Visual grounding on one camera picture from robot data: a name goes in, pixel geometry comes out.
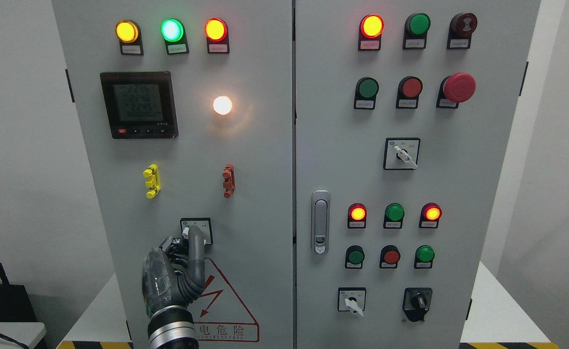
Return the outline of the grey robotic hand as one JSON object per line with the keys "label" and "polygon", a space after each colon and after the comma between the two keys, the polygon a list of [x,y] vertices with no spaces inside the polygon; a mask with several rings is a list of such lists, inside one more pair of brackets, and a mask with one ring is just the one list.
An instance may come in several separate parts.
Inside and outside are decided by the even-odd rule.
{"label": "grey robotic hand", "polygon": [[142,293],[147,315],[169,306],[183,308],[205,289],[205,235],[195,225],[181,238],[167,237],[148,252],[142,266]]}

